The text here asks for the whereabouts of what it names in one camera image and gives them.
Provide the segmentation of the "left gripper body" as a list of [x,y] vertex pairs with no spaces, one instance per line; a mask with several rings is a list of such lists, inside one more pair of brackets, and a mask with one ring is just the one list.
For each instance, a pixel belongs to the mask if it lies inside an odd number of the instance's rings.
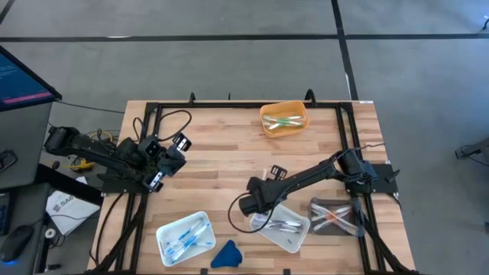
[[192,142],[183,133],[175,136],[172,142],[170,147],[165,148],[154,137],[147,137],[143,141],[143,155],[147,159],[143,185],[151,192],[159,192],[163,186],[161,180],[165,176],[174,176],[186,164],[183,152],[189,150]]

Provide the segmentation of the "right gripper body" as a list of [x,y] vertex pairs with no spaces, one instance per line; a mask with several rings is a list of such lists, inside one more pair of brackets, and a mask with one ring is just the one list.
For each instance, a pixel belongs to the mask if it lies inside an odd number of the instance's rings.
[[264,214],[287,198],[284,191],[286,185],[281,182],[287,175],[287,170],[273,165],[270,173],[274,175],[274,178],[263,180],[253,176],[249,179],[247,184],[248,195],[238,200],[238,206],[243,215]]

